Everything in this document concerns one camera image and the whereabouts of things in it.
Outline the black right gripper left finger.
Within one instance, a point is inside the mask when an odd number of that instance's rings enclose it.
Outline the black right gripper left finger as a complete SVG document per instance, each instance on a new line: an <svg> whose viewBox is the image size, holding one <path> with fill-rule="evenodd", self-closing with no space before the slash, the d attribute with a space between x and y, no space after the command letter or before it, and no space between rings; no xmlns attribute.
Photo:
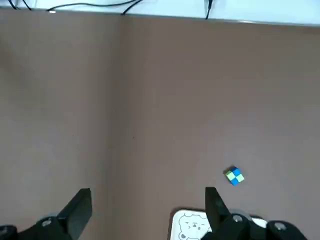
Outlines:
<svg viewBox="0 0 320 240"><path fill-rule="evenodd" d="M83 233L93 213L92 192L80 189L56 215L39 220L21 232L14 225L2 225L2 240L77 240Z"/></svg>

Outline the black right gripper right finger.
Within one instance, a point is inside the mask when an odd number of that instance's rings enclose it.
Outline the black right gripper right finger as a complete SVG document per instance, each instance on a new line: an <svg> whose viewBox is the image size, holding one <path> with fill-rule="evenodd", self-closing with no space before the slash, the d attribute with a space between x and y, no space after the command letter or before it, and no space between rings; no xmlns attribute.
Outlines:
<svg viewBox="0 0 320 240"><path fill-rule="evenodd" d="M243 214L231 213L215 187L205 188L205 213L211 227L203 240L305 240L293 224L273 220L261 227Z"/></svg>

